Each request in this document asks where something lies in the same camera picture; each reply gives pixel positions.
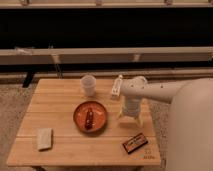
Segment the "white ribbed gripper body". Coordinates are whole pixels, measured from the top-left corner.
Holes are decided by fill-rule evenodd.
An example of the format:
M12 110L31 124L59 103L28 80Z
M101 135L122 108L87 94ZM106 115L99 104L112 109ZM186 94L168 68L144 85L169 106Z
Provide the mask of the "white ribbed gripper body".
M122 106L122 113L130 117L138 117L141 112L141 100L133 98L125 98Z

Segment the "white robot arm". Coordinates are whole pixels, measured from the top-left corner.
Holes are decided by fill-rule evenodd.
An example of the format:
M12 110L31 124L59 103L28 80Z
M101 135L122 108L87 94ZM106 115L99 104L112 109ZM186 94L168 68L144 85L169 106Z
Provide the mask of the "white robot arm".
M213 78L148 83L122 81L123 113L134 116L142 98L170 103L166 171L213 171Z

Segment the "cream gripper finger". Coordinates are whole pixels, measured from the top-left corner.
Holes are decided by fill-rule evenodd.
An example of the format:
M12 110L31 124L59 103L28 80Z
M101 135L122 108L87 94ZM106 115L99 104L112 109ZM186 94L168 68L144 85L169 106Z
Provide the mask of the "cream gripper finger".
M123 118L125 115L121 112L116 116L116 120Z
M144 120L143 120L143 118L142 118L141 116L137 116L137 117L135 118L135 121L136 121L136 124L137 124L138 127L140 127L140 128L143 127L143 125L144 125Z

